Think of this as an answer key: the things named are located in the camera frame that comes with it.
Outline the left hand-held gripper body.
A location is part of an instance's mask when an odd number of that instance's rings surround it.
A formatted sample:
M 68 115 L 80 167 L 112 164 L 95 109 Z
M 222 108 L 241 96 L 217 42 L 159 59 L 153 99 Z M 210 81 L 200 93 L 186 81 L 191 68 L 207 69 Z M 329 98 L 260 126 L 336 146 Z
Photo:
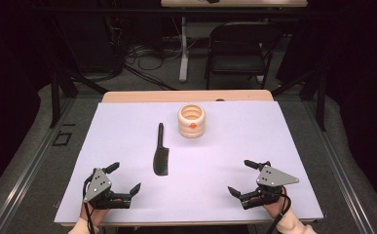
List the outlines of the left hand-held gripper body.
M 95 168 L 93 174 L 86 180 L 83 202 L 97 210 L 128 209 L 132 196 L 114 193 L 111 190 L 112 181 L 101 168 Z

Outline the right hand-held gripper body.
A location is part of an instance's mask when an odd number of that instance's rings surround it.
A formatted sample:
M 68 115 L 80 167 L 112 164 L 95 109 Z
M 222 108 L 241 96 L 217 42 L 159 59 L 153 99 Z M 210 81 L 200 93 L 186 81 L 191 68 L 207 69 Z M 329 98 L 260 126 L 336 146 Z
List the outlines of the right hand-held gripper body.
M 261 171 L 256 179 L 257 188 L 241 194 L 240 201 L 245 210 L 276 203 L 286 185 L 298 183 L 299 179 L 271 166 L 271 163 L 260 163 Z

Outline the black comb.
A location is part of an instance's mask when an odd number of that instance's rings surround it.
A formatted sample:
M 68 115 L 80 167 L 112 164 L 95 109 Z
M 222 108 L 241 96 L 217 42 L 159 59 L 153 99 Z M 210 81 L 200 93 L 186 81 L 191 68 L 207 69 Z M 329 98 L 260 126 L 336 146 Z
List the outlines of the black comb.
M 168 162 L 170 150 L 163 146 L 164 124 L 159 124 L 158 142 L 153 160 L 153 170 L 157 176 L 167 176 L 169 174 Z

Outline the cream ribbed cup orange dot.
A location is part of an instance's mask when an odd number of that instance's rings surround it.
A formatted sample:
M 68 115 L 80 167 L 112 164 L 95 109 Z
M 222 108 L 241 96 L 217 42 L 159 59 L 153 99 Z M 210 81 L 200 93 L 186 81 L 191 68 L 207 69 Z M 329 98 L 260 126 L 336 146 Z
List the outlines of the cream ribbed cup orange dot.
M 177 113 L 178 130 L 188 138 L 200 137 L 206 129 L 206 112 L 197 104 L 186 104 Z

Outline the person's left hand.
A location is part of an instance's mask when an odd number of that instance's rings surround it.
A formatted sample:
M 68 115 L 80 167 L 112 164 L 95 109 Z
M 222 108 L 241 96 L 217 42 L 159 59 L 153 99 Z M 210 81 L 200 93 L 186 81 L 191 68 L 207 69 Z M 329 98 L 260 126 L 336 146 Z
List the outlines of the person's left hand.
M 99 226 L 108 214 L 108 210 L 94 209 L 90 204 L 83 204 L 80 211 L 80 218 L 88 221 L 92 220 L 94 226 Z

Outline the person's right hand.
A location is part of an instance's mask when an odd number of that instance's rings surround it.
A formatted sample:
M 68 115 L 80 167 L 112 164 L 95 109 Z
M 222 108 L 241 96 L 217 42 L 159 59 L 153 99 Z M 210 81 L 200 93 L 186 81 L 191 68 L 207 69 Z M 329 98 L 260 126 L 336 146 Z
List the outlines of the person's right hand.
M 263 208 L 268 212 L 272 219 L 275 219 L 279 214 L 285 214 L 290 208 L 291 202 L 287 196 L 286 188 L 283 188 L 282 195 L 276 203 L 264 205 Z

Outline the white table cover sheet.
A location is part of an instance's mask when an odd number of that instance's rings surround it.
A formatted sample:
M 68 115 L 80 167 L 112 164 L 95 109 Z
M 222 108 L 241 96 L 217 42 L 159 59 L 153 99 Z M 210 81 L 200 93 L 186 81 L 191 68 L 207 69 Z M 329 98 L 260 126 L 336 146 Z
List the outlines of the white table cover sheet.
M 322 216 L 318 199 L 275 101 L 206 101 L 206 129 L 198 138 L 178 131 L 179 102 L 102 103 L 95 112 L 55 221 L 73 224 L 85 179 L 95 168 L 119 162 L 112 189 L 127 193 L 141 184 L 128 209 L 110 212 L 113 225 L 252 223 L 267 221 L 263 208 L 243 209 L 228 187 L 247 193 L 258 172 L 244 160 L 267 162 L 299 179 L 287 187 L 302 219 Z M 156 175 L 153 160 L 159 124 L 170 150 L 168 175 Z

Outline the black metal stand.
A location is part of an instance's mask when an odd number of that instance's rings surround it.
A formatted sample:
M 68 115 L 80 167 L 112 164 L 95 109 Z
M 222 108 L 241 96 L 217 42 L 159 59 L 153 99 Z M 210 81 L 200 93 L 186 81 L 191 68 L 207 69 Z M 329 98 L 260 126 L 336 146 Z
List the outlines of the black metal stand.
M 303 88 L 299 94 L 301 100 L 311 100 L 314 94 L 318 95 L 316 103 L 316 122 L 320 129 L 325 131 L 324 106 L 326 95 L 326 70 L 324 67 L 316 66 L 310 69 L 301 76 L 274 89 L 271 94 L 273 97 L 276 97 L 301 82 L 304 82 Z
M 57 56 L 57 52 L 52 48 L 52 41 L 43 41 L 47 46 L 49 60 L 52 62 L 54 75 L 51 80 L 51 96 L 52 96 L 52 122 L 50 127 L 54 128 L 61 118 L 60 109 L 60 96 L 59 91 L 63 93 L 68 98 L 75 98 L 78 96 L 79 92 L 74 85 L 75 81 L 84 84 L 85 86 L 97 91 L 98 93 L 104 95 L 108 92 L 107 89 L 102 88 L 94 81 L 83 76 L 80 72 L 65 65 L 62 60 Z

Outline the dark equipment rack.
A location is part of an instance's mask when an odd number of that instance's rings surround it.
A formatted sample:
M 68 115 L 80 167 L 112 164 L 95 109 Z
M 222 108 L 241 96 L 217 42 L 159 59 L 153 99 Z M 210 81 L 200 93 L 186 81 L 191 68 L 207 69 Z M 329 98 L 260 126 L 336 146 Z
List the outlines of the dark equipment rack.
M 82 59 L 92 72 L 117 76 L 123 70 L 124 55 L 120 36 L 122 30 L 113 24 L 111 17 L 85 17 Z

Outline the black folding chair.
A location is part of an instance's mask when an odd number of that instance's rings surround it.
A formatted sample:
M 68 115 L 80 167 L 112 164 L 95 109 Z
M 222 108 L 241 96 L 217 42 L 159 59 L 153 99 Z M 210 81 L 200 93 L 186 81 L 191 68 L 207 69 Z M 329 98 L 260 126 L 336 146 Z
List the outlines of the black folding chair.
M 218 25 L 209 35 L 205 71 L 206 87 L 210 75 L 261 76 L 264 89 L 273 50 L 283 37 L 272 22 L 234 21 Z

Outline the light desk with white leg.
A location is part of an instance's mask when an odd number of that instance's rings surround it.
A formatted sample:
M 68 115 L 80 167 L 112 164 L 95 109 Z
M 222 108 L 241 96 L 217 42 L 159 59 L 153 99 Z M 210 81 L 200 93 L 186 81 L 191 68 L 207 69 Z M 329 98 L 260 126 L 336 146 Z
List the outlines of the light desk with white leg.
M 210 8 L 305 8 L 308 0 L 220 0 L 215 4 L 210 4 L 206 0 L 161 0 L 161 5 L 165 8 L 179 8 L 182 10 L 210 9 Z M 188 78 L 189 51 L 187 39 L 208 38 L 211 31 L 217 26 L 216 22 L 191 22 L 186 17 L 181 18 L 181 63 L 179 70 L 179 81 L 184 83 Z

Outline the metal floor rail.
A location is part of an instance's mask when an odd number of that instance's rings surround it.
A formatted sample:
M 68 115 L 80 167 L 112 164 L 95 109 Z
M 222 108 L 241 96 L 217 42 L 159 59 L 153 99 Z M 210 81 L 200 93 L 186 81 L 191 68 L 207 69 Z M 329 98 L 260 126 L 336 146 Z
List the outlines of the metal floor rail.
M 39 137 L 39 143 L 32 153 L 32 157 L 25 163 L 21 174 L 18 176 L 18 180 L 12 187 L 12 190 L 6 197 L 6 200 L 1 203 L 0 207 L 0 234 L 4 234 L 10 221 L 15 216 L 23 198 L 28 192 L 34 178 L 39 172 L 49 149 L 52 146 L 53 140 L 58 134 L 58 129 L 62 126 L 62 121 L 69 115 L 72 107 L 75 104 L 75 98 L 67 98 L 61 108 L 59 120 L 51 128 L 47 126 L 44 135 Z
M 303 106 L 309 116 L 309 119 L 314 127 L 315 132 L 321 140 L 321 144 L 326 151 L 326 159 L 328 161 L 329 168 L 335 177 L 335 180 L 340 188 L 342 196 L 348 206 L 348 209 L 357 225 L 360 234 L 375 234 L 375 231 L 361 205 L 358 195 L 355 192 L 349 178 L 344 171 L 344 168 L 336 154 L 326 132 L 324 132 L 316 118 L 316 109 L 309 101 L 303 101 Z

